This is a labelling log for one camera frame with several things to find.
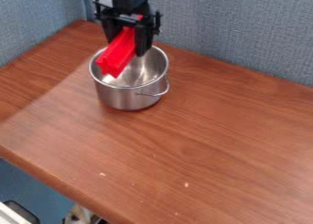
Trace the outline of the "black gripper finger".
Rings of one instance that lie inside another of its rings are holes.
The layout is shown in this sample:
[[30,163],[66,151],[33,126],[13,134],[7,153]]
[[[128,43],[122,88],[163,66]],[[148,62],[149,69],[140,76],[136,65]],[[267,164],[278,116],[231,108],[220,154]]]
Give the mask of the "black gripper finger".
[[101,27],[104,29],[106,43],[110,43],[122,29],[122,24],[117,18],[104,18],[101,20]]
[[134,54],[141,57],[150,48],[153,24],[148,20],[134,25]]

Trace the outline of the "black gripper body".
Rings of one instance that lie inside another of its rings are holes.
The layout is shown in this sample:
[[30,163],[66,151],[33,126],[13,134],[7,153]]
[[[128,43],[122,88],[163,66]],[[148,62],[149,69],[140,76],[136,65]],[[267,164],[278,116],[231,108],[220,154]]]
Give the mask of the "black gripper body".
[[153,24],[153,33],[160,32],[160,12],[155,10],[148,0],[92,0],[94,6],[94,18],[100,21],[104,18],[117,18],[124,27],[148,20]]

